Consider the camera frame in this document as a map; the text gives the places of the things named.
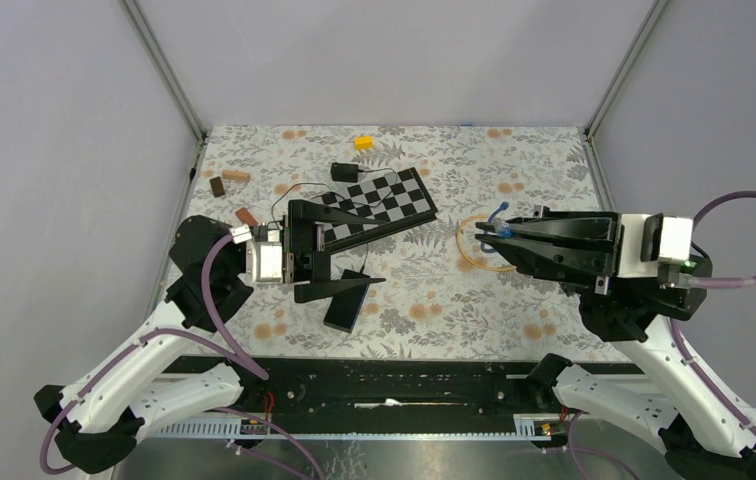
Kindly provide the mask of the black power adapter with cable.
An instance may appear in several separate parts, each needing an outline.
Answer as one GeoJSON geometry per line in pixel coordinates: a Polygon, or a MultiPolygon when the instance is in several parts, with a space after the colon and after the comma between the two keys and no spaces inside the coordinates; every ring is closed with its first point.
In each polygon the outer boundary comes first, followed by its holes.
{"type": "MultiPolygon", "coordinates": [[[[399,179],[399,173],[396,170],[393,170],[392,168],[379,168],[376,170],[370,170],[370,169],[364,169],[360,165],[356,163],[340,163],[340,162],[334,162],[331,164],[330,167],[330,175],[331,180],[334,182],[342,182],[342,183],[358,183],[359,182],[359,176],[361,174],[367,174],[367,173],[377,173],[381,171],[389,171],[392,172],[396,179],[395,183],[400,183],[401,180],[399,179]]],[[[317,182],[301,182],[294,184],[292,187],[290,187],[285,193],[283,193],[272,205],[270,212],[274,213],[275,205],[283,200],[291,190],[293,190],[296,186],[300,185],[317,185],[317,182]]],[[[329,192],[331,192],[331,188],[324,184],[319,183],[319,186],[325,186],[329,192]]]]}

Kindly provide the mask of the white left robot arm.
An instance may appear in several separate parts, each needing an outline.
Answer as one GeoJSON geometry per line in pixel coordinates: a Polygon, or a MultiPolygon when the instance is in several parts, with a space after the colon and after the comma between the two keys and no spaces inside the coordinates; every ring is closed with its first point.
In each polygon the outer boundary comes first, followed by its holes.
{"type": "Polygon", "coordinates": [[[46,385],[34,397],[48,429],[39,463],[56,448],[67,470],[103,472],[124,460],[151,432],[194,414],[232,404],[250,411],[263,401],[269,372],[229,332],[253,282],[294,288],[299,303],[360,286],[330,276],[324,226],[364,226],[354,210],[292,200],[284,223],[232,226],[194,215],[181,222],[169,256],[179,278],[143,323],[86,375],[46,385]]]}

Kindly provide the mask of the small black network switch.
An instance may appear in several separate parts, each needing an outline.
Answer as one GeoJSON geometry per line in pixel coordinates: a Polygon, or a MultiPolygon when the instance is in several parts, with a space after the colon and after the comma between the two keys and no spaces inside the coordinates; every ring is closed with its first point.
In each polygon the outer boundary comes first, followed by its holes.
{"type": "Polygon", "coordinates": [[[361,285],[334,295],[323,318],[323,325],[350,334],[354,330],[368,289],[368,285],[361,285]]]}

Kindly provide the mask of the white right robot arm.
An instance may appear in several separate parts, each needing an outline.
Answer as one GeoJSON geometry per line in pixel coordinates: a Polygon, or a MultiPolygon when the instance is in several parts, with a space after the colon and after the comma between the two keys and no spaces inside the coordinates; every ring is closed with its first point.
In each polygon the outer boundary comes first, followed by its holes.
{"type": "Polygon", "coordinates": [[[480,222],[476,239],[520,274],[577,295],[584,327],[658,391],[644,397],[549,354],[529,376],[533,407],[560,405],[607,421],[655,448],[685,479],[756,479],[756,408],[678,326],[705,300],[712,273],[692,230],[687,217],[541,207],[529,217],[480,222]]]}

